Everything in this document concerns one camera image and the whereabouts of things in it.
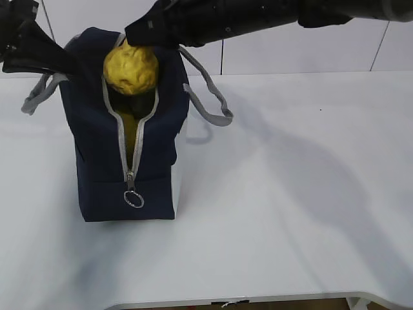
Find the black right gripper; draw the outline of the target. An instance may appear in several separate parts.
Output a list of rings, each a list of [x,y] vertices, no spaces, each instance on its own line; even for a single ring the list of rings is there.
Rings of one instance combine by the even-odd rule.
[[[156,1],[125,27],[135,47],[202,47],[298,20],[299,1]]]

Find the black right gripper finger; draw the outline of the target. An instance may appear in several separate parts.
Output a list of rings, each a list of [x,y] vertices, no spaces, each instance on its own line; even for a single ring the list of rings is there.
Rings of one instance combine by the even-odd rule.
[[[133,96],[130,101],[130,108],[134,118],[144,118],[149,115],[154,106],[154,94],[144,93]]]

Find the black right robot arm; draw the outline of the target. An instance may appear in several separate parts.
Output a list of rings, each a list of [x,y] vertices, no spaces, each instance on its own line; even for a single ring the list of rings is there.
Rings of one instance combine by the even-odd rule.
[[[156,1],[145,15],[125,27],[125,34],[135,47],[198,48],[291,23],[322,28],[355,18],[411,22],[412,1]]]

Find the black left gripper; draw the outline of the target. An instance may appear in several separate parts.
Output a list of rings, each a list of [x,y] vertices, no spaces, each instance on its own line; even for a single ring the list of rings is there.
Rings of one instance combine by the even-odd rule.
[[[1,0],[2,71],[11,73],[79,73],[74,56],[53,41],[35,22],[39,3]]]

